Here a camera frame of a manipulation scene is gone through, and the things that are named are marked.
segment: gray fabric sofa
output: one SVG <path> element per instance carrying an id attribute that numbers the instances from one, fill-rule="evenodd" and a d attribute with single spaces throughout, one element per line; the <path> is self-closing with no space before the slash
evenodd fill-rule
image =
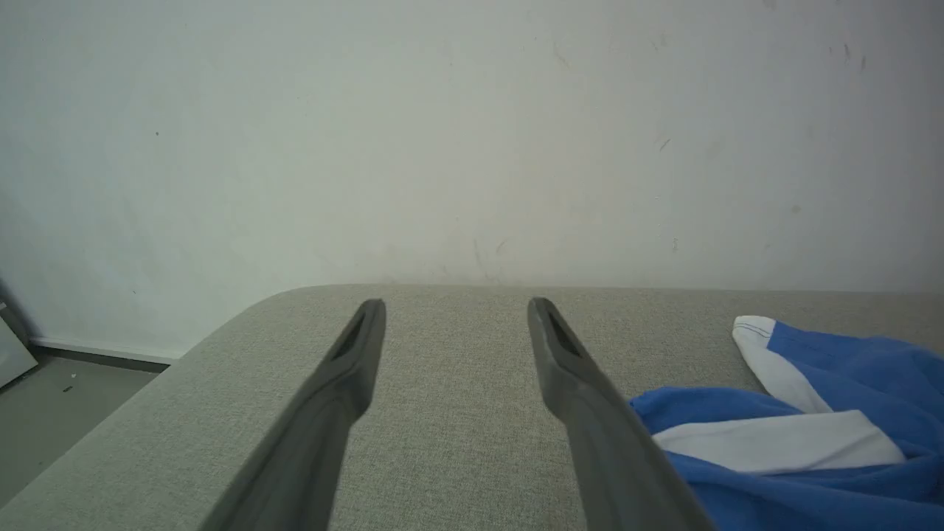
<path id="1" fill-rule="evenodd" d="M 944 297 L 347 285 L 248 308 L 0 510 L 0 529 L 196 529 L 358 304 L 387 302 L 374 401 L 354 426 L 335 529 L 583 528 L 563 427 L 541 402 L 525 319 L 553 300 L 627 398 L 662 385 L 761 391 L 739 315 L 944 351 Z"/>

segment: white wall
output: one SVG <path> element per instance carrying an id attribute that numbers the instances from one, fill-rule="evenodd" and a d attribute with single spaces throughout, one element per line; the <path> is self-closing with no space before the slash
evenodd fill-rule
<path id="1" fill-rule="evenodd" d="M 0 279 L 171 356 L 312 284 L 939 291 L 939 6 L 4 1 Z"/>

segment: blue and white clothing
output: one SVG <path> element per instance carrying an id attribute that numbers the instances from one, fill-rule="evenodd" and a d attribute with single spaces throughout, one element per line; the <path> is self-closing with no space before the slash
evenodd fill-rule
<path id="1" fill-rule="evenodd" d="M 767 317 L 739 317 L 733 337 L 770 396 L 630 402 L 718 529 L 944 529 L 944 360 Z"/>

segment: baseboard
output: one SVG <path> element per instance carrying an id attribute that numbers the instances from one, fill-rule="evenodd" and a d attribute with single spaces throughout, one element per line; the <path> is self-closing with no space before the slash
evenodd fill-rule
<path id="1" fill-rule="evenodd" d="M 152 351 L 149 349 L 138 349 L 126 347 L 124 345 L 113 345 L 100 342 L 69 341 L 67 339 L 56 339 L 53 337 L 31 337 L 30 343 L 46 347 L 49 349 L 59 349 L 61 351 L 86 352 L 99 356 L 110 356 L 115 358 L 125 358 L 129 360 L 145 361 L 150 363 L 160 363 L 164 365 L 173 365 L 180 359 L 184 352 L 171 351 Z"/>

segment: gray floor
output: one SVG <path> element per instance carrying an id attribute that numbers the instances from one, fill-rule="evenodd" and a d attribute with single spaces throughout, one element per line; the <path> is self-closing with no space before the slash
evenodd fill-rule
<path id="1" fill-rule="evenodd" d="M 0 390 L 0 506 L 158 376 L 35 355 L 40 365 Z"/>

